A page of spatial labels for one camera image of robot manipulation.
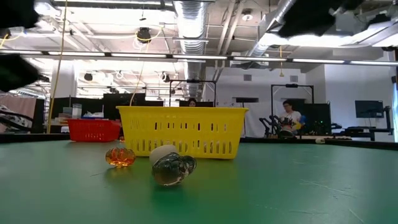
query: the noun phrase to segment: ceiling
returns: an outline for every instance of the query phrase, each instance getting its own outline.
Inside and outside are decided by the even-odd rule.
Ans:
[[[223,30],[223,16],[229,6],[230,0],[216,0],[208,7],[208,20],[206,27],[206,54],[215,54]],[[277,7],[278,0],[245,0],[244,8],[251,10],[253,18],[250,21],[238,20],[234,39],[231,41],[228,53],[244,52],[251,49],[257,39],[257,27],[264,14]],[[390,4],[391,1],[369,1],[363,5],[362,10],[371,10]],[[60,50],[63,22],[60,16],[44,16],[37,23],[37,27],[21,32],[12,29],[11,40],[5,41],[4,49],[17,50]],[[104,51],[104,52],[148,52],[148,53],[180,53],[179,42],[173,40],[178,37],[178,27],[175,13],[171,11],[141,10],[141,9],[109,9],[93,7],[68,7],[65,32],[65,51]],[[149,27],[153,39],[148,48],[137,45],[135,34],[140,27]],[[302,58],[341,58],[345,55],[360,59],[375,59],[371,55],[379,49],[365,47],[362,49],[332,49],[319,47],[282,46],[283,57]],[[280,56],[280,49],[268,48],[267,54],[274,57]],[[30,61],[49,78],[52,76],[52,59],[30,59]],[[271,68],[279,67],[279,63],[271,63]],[[168,86],[159,78],[165,72],[174,78],[183,79],[184,70],[181,62],[118,62],[104,60],[80,60],[79,85],[103,85],[101,82],[86,82],[84,74],[88,72],[105,73],[114,75],[116,86],[137,85],[141,76],[140,85]],[[300,68],[306,70],[307,64],[287,64],[284,68]],[[109,92],[108,89],[80,90],[81,95],[101,95]]]

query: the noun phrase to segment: computer monitor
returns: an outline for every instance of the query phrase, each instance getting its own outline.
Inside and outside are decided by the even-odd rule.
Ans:
[[[383,101],[356,100],[355,112],[357,118],[384,118]]]

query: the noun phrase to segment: table surface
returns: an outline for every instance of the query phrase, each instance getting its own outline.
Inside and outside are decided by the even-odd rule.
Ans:
[[[115,145],[0,145],[0,223],[398,223],[397,151],[241,144],[166,188],[147,158],[111,168]]]

